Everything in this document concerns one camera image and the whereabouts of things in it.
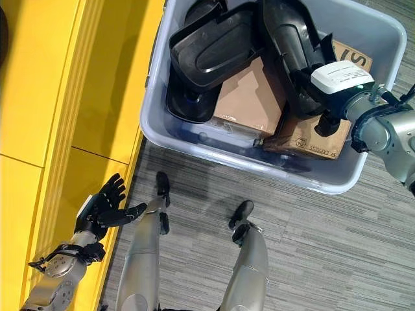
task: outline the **yellow cabinet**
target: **yellow cabinet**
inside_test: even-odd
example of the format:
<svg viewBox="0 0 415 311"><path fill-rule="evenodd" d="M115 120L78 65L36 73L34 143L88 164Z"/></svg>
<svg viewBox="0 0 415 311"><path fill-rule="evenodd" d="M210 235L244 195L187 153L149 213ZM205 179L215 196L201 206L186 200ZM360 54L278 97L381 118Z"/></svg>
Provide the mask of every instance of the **yellow cabinet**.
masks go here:
<svg viewBox="0 0 415 311"><path fill-rule="evenodd" d="M19 310L42 169L0 155L2 310Z"/></svg>
<svg viewBox="0 0 415 311"><path fill-rule="evenodd" d="M79 0L2 0L0 154L43 167Z"/></svg>
<svg viewBox="0 0 415 311"><path fill-rule="evenodd" d="M89 193L114 172L128 191L163 2L1 1L10 36L0 69L2 310L29 296L40 274L27 263L71 238ZM116 233L102 241L107 255L88 268L73 310L96 310Z"/></svg>
<svg viewBox="0 0 415 311"><path fill-rule="evenodd" d="M163 0L106 1L73 146L128 164Z"/></svg>

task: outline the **white label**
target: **white label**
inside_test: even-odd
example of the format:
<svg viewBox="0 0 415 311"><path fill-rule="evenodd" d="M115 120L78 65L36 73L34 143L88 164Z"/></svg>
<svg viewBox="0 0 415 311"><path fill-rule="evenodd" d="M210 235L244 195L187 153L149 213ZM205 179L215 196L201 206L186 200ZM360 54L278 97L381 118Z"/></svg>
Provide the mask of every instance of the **white label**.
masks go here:
<svg viewBox="0 0 415 311"><path fill-rule="evenodd" d="M78 214L77 214L77 218L78 218L78 216L82 213L82 211L84 210L85 206L88 204L88 202L90 201L90 199L91 199L91 198L92 198L92 195L90 194L90 195L86 198L86 200L85 200L84 204L82 204L82 206L80 207L80 209L79 209L79 211L78 211Z"/></svg>
<svg viewBox="0 0 415 311"><path fill-rule="evenodd" d="M349 60L329 63L311 74L311 83L325 94L333 94L373 80L369 73Z"/></svg>

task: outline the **cable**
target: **cable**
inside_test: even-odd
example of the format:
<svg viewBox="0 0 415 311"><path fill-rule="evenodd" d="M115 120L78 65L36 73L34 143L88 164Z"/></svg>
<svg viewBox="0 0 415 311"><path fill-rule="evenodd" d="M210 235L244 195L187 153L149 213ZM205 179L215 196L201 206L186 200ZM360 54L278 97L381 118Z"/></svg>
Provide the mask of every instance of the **cable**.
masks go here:
<svg viewBox="0 0 415 311"><path fill-rule="evenodd" d="M405 95L402 95L399 99L401 101L401 104L404 104L412 99L412 97L415 96L415 84L409 89L408 93Z"/></svg>

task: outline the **cardboard box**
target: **cardboard box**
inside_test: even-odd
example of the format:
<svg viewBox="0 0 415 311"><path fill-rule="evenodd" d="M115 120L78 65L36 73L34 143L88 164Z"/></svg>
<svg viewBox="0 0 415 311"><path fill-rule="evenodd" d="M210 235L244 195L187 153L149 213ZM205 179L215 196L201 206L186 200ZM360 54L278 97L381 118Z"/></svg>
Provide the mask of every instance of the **cardboard box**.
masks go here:
<svg viewBox="0 0 415 311"><path fill-rule="evenodd" d="M372 59L369 56L336 40L333 40L333 48L335 50L337 60L349 60L367 72L370 71Z"/></svg>
<svg viewBox="0 0 415 311"><path fill-rule="evenodd" d="M308 120L286 116L278 135L264 140L263 149L311 158L337 159L348 136L350 122L341 120L336 133L321 137L314 130L319 120L320 116Z"/></svg>
<svg viewBox="0 0 415 311"><path fill-rule="evenodd" d="M367 55L338 41L333 41L333 47L337 60L350 60L366 71L370 70L372 59ZM319 119L320 116L308 120L284 116L278 134L265 139L263 149L303 157L337 159L348 136L350 122L341 120L336 133L321 137L314 130Z"/></svg>
<svg viewBox="0 0 415 311"><path fill-rule="evenodd" d="M270 85L264 70L262 59L256 58L223 83L212 124L251 133L254 138L275 133L285 94L275 76L269 79Z"/></svg>

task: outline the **plastic storage bin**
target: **plastic storage bin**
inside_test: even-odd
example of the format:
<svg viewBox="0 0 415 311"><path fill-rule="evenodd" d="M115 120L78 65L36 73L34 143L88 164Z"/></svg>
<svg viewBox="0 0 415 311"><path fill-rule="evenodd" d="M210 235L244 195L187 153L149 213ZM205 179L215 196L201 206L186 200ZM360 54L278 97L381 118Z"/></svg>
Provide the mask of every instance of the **plastic storage bin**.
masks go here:
<svg viewBox="0 0 415 311"><path fill-rule="evenodd" d="M153 143L192 156L222 163L300 187L340 194L358 180L366 153L358 154L346 142L335 161L294 159L252 148L252 140L211 124L190 124L173 117L165 107L169 81L168 40L181 25L194 1L169 0L161 21L141 109L141 128ZM229 9L243 0L228 0ZM350 0L303 0L317 29L373 59L370 73L392 89L407 35L403 26L383 13Z"/></svg>

